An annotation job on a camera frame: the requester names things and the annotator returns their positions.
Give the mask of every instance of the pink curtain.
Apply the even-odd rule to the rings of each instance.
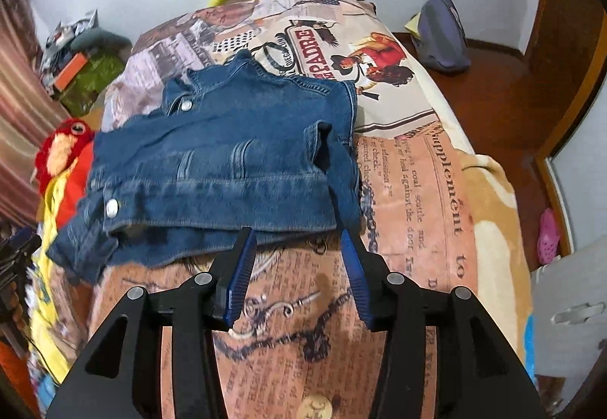
[[[34,156],[69,117],[36,76],[40,56],[28,0],[0,0],[0,217],[15,225],[35,223]]]

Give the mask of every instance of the wooden door frame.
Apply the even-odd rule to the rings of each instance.
[[[563,196],[552,168],[552,158],[563,148],[592,105],[605,77],[605,70],[607,69],[606,61],[607,14],[603,13],[599,40],[597,41],[597,46],[584,80],[565,115],[551,131],[547,140],[535,156],[535,165],[546,187],[548,200],[555,213],[555,218],[560,229],[561,239],[559,244],[562,256],[571,254],[574,251],[574,246],[571,225],[565,212]]]

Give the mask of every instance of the yellow cloth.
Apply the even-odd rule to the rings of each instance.
[[[50,336],[49,330],[57,321],[57,311],[51,297],[50,274],[53,262],[47,257],[46,251],[57,236],[55,219],[63,200],[68,177],[77,164],[76,159],[68,170],[51,179],[44,195],[44,218],[42,222],[42,246],[38,254],[32,258],[35,268],[34,289],[38,304],[31,315],[31,340],[36,344],[44,357],[54,378],[63,382],[69,371],[69,365],[63,354],[57,349]]]

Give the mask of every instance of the denim jacket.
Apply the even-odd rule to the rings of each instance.
[[[174,79],[162,104],[95,136],[87,194],[48,256],[89,282],[232,247],[359,228],[352,82],[278,77],[247,50]]]

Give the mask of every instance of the purple bag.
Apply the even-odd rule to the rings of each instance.
[[[464,27],[451,0],[429,0],[418,21],[420,39],[412,37],[418,60],[441,72],[464,71],[470,66]]]

